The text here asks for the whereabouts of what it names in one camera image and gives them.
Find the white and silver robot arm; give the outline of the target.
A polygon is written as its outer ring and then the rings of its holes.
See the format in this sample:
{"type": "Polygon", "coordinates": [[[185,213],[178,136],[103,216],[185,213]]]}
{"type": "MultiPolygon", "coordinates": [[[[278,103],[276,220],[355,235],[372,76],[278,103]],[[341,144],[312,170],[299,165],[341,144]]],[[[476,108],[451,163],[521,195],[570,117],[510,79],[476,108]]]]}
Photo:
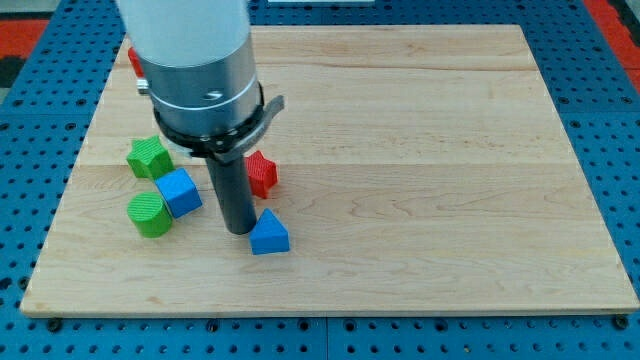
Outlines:
{"type": "Polygon", "coordinates": [[[261,105],[246,0],[117,0],[159,119],[223,134],[261,105]]]}

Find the red block behind arm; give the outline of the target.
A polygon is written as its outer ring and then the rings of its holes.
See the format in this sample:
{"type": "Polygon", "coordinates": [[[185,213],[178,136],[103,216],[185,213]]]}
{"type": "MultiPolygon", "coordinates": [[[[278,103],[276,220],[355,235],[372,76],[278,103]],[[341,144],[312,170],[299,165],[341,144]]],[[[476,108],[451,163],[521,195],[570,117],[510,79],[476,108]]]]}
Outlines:
{"type": "Polygon", "coordinates": [[[130,47],[127,51],[127,55],[130,61],[130,64],[134,70],[134,73],[136,75],[137,78],[143,78],[144,77],[144,71],[142,69],[139,57],[135,51],[135,49],[133,47],[130,47]]]}

